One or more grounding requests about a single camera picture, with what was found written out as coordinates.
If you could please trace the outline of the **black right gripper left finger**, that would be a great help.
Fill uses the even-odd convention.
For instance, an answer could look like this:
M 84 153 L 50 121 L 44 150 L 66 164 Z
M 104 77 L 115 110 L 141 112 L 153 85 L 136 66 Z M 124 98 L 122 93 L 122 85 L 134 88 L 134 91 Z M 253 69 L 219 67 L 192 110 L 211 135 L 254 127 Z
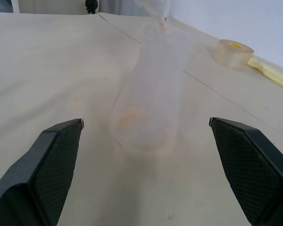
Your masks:
M 0 226 L 57 226 L 72 183 L 82 119 L 44 130 L 0 179 Z

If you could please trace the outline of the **clear tape roll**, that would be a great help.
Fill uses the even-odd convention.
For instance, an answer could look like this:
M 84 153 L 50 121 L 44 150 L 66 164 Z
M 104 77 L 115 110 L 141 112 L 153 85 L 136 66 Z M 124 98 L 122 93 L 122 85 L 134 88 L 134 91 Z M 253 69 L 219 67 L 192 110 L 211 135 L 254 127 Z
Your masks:
M 254 54 L 254 50 L 242 43 L 233 40 L 220 40 L 214 50 L 214 60 L 228 68 L 242 69 L 248 65 L 248 61 Z

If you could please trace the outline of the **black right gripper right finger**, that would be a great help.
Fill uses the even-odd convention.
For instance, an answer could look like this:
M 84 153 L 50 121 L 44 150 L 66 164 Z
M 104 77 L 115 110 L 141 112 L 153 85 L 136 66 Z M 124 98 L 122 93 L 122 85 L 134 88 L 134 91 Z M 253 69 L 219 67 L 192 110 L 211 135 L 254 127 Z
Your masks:
M 283 154 L 258 129 L 212 117 L 225 176 L 252 226 L 283 226 Z

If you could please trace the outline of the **crumpled yellowish tape strip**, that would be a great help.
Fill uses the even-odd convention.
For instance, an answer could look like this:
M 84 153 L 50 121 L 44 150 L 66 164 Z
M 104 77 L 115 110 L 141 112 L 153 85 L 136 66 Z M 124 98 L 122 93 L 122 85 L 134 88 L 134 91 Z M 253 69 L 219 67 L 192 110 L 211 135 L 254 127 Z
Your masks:
M 258 61 L 255 58 L 250 58 L 248 61 L 248 65 L 257 69 L 262 74 L 264 74 L 267 78 L 269 78 L 273 82 L 283 87 L 283 74 L 278 72 L 276 69 L 268 66 L 265 63 Z

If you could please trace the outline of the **small black object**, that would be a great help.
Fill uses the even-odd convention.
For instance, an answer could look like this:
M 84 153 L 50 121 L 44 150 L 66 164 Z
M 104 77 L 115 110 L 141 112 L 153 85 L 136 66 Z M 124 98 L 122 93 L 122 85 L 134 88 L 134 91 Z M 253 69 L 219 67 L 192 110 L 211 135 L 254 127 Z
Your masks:
M 85 7 L 88 14 L 95 14 L 98 5 L 99 4 L 97 0 L 85 0 Z

